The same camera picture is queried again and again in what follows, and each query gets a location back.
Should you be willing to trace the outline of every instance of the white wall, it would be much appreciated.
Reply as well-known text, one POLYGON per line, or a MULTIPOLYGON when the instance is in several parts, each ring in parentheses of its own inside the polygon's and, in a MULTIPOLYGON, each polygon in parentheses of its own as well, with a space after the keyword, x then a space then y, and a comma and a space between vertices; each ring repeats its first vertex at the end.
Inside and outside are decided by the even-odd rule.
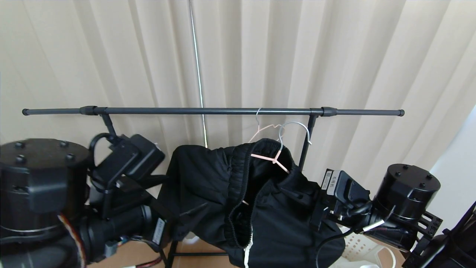
POLYGON ((441 189, 427 211, 443 219, 443 229, 452 229, 476 200, 476 107, 431 173, 441 189))

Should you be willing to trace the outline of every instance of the black fabric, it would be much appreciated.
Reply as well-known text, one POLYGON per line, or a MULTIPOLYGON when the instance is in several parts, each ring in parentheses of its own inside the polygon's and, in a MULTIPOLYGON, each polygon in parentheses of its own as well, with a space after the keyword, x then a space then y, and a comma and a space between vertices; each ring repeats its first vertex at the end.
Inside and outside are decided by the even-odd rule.
MULTIPOLYGON (((279 162, 251 157, 274 157, 280 143, 262 139, 252 144, 209 150, 197 145, 178 147, 158 200, 174 213, 209 202, 207 215, 191 231, 229 254, 231 264, 244 267, 244 248, 249 244, 250 268, 315 268, 316 247, 340 234, 335 223, 325 222, 320 232, 309 228, 312 208, 306 208, 281 192, 281 188, 311 194, 318 185, 304 177, 291 153, 283 148, 279 162)), ((319 253, 319 268, 342 255, 343 239, 327 243, 319 253)))

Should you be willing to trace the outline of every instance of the clothing rack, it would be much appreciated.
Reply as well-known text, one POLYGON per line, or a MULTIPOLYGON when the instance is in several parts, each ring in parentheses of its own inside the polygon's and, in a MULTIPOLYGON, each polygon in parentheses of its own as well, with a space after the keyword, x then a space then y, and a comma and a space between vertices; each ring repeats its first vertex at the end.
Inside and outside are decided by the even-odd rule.
MULTIPOLYGON (((330 117, 334 115, 390 115, 403 116, 404 110, 359 110, 359 109, 336 109, 332 107, 321 108, 113 108, 113 107, 97 107, 84 106, 81 108, 66 109, 23 109, 24 115, 33 114, 83 114, 83 115, 99 115, 102 117, 104 124, 108 128, 110 134, 115 135, 116 131, 112 125, 110 114, 223 114, 223 115, 307 115, 309 120, 307 128, 309 130, 309 138, 311 138, 312 130, 316 123, 316 119, 321 117, 330 117)), ((306 137, 302 146, 301 156, 299 159, 299 169, 302 171, 306 154, 309 147, 306 137)), ((177 252, 178 241, 172 241, 170 251, 165 263, 166 268, 172 268, 174 257, 190 257, 190 256, 227 256, 225 252, 177 252)))

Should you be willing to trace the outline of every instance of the wooden floor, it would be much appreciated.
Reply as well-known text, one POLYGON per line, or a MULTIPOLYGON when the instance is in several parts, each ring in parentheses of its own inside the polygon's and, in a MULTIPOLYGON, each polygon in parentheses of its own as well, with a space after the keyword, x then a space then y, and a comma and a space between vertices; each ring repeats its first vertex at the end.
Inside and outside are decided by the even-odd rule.
MULTIPOLYGON (((179 242, 177 246, 178 252, 220 252, 210 244, 199 240, 193 245, 185 245, 179 242)), ((159 254, 155 253, 144 243, 130 241, 118 248, 118 252, 102 262, 89 265, 89 268, 121 268, 127 266, 137 265, 143 262, 154 260, 159 254)), ((175 257, 173 268, 235 268, 231 265, 228 256, 213 256, 213 257, 175 257)), ((161 262, 155 265, 154 268, 164 268, 164 263, 161 262)))

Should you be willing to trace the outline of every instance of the beige curtain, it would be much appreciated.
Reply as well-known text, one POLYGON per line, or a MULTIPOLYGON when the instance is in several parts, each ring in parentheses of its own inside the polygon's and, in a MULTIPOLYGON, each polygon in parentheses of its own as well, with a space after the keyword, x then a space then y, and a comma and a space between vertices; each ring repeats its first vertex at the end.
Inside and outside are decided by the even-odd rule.
MULTIPOLYGON (((2 1, 1 142, 86 145, 106 130, 98 117, 22 108, 200 107, 200 89, 205 107, 405 109, 317 120, 304 174, 320 181, 326 168, 344 169, 375 192, 389 164, 430 169, 476 104, 475 14, 475 1, 2 1)), ((169 156, 204 144, 199 115, 112 120, 169 156)), ((217 148, 247 142, 257 123, 213 115, 205 126, 217 148)), ((304 133, 286 127, 296 162, 304 133)))

